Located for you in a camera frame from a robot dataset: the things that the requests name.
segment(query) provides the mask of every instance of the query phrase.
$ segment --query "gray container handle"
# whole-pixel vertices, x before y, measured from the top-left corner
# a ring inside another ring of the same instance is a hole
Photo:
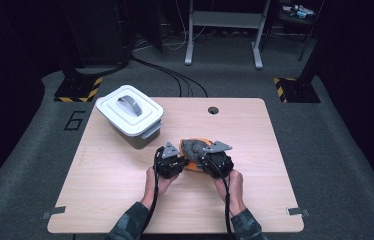
[[[157,130],[159,130],[162,127],[161,121],[155,123],[151,127],[149,127],[145,132],[143,132],[140,136],[142,139],[147,139],[150,137],[153,133],[155,133]]]
[[[127,102],[131,106],[132,110],[137,115],[137,117],[143,113],[141,108],[138,106],[137,102],[131,96],[125,95],[123,97],[118,98],[118,101]]]

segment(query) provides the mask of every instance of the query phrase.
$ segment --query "orange object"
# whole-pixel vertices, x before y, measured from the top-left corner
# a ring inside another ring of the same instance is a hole
[[[187,139],[181,139],[180,140],[180,147],[179,147],[179,149],[181,150],[180,151],[180,157],[184,156],[184,152],[182,151],[182,143],[183,143],[184,140],[187,140]],[[206,138],[190,138],[188,140],[199,140],[199,141],[202,141],[202,142],[206,143],[208,146],[213,144],[211,140],[206,139]],[[189,160],[190,160],[190,162],[186,166],[186,168],[188,170],[195,171],[195,172],[203,172],[203,169],[197,167],[197,159],[189,159]]]

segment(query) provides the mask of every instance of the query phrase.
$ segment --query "forearm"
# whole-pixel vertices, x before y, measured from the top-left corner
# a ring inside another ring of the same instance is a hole
[[[136,202],[121,216],[105,239],[139,239],[148,215],[149,209]]]
[[[253,217],[249,209],[245,208],[242,212],[231,218],[234,232],[237,239],[241,240],[264,240],[262,227]]]

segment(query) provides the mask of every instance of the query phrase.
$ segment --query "black device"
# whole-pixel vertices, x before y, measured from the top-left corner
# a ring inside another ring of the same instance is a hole
[[[213,178],[227,177],[234,168],[231,157],[225,153],[226,150],[230,149],[231,146],[216,141],[203,149],[205,156],[199,159],[199,166]]]
[[[189,160],[178,153],[170,142],[156,150],[154,169],[159,176],[169,179],[183,171]]]
[[[234,168],[231,157],[225,152],[208,153],[200,162],[203,171],[213,178],[225,178]]]

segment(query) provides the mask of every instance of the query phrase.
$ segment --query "wrist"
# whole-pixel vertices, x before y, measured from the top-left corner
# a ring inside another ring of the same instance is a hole
[[[147,209],[150,210],[150,208],[152,207],[152,204],[153,204],[153,196],[152,197],[144,196],[140,200],[140,203],[143,204]]]
[[[242,200],[230,200],[230,213],[231,216],[236,216],[237,214],[241,213],[246,209],[246,205]]]

